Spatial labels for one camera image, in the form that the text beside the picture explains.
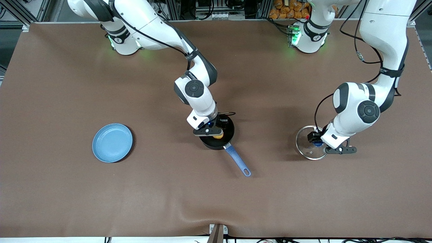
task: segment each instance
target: table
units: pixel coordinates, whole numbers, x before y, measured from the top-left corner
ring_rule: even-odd
[[[296,151],[322,98],[378,72],[340,24],[302,54],[265,21],[175,23],[218,69],[210,91],[220,112],[237,112],[232,144],[250,178],[193,136],[191,109],[173,91],[181,54],[120,56],[98,24],[32,24],[0,88],[0,235],[183,236],[221,223],[236,237],[432,237],[432,76],[415,29],[402,97],[353,136],[359,151],[320,161]],[[324,103],[318,124],[335,114]],[[131,128],[135,145],[105,164],[91,143],[113,122]]]

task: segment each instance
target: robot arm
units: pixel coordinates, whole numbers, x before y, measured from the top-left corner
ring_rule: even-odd
[[[337,149],[354,134],[372,126],[393,103],[408,50],[406,28],[415,0],[369,0],[360,34],[383,55],[378,81],[343,83],[333,95],[336,117],[324,127],[321,139]]]
[[[351,5],[360,0],[308,0],[312,12],[306,22],[297,22],[300,36],[292,41],[292,45],[304,53],[314,53],[324,45],[327,30],[335,17],[333,5]]]
[[[218,110],[208,86],[216,82],[215,67],[183,33],[164,23],[147,1],[105,1],[68,0],[68,4],[76,14],[99,20],[120,54],[133,54],[141,46],[149,50],[163,49],[168,45],[181,49],[186,59],[194,63],[174,84],[180,100],[193,109],[187,121],[197,130],[214,120]]]

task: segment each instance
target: plate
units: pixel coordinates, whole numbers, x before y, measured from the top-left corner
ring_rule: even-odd
[[[120,161],[132,148],[132,132],[123,124],[102,127],[93,138],[93,154],[105,163]]]

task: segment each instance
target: metal frame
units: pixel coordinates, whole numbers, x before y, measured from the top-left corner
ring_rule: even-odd
[[[167,0],[166,6],[171,20],[180,20],[180,3],[176,0]]]
[[[15,19],[20,21],[25,26],[30,26],[31,23],[37,22],[36,17],[16,0],[0,0],[0,4],[5,8]]]
[[[2,21],[2,29],[20,29],[23,25],[29,27],[33,22],[41,22],[47,14],[51,0],[42,0],[37,16],[34,16],[17,0],[0,0],[0,5],[6,9],[17,21]]]
[[[0,71],[6,73],[6,67],[0,64]]]
[[[408,24],[413,23],[431,4],[432,0],[423,0],[423,2],[413,10],[410,19],[408,20]]]
[[[273,0],[263,0],[258,4],[257,19],[261,17],[268,18],[270,10],[273,6]]]

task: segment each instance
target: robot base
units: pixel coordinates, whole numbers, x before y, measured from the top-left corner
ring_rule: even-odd
[[[223,128],[223,137],[221,139],[216,139],[213,136],[199,137],[204,145],[213,150],[223,150],[224,146],[231,142],[234,137],[234,123],[231,118],[227,115],[218,115],[217,119],[227,119],[228,123],[225,128]]]
[[[291,42],[290,45],[297,48],[299,51],[303,53],[314,53],[319,50],[321,46],[324,45],[325,38],[327,37],[327,34],[325,34],[323,37],[320,37],[317,35],[316,37],[319,38],[317,41],[312,41],[309,36],[306,35],[304,32],[304,23],[297,22],[294,23],[294,26],[299,27],[299,31],[293,33],[295,36],[292,38],[289,38],[289,41]]]
[[[305,126],[300,129],[295,137],[295,146],[306,159],[321,160],[327,156],[327,153],[324,151],[327,145],[325,143],[310,143],[308,141],[308,134],[312,131],[315,131],[315,126]]]

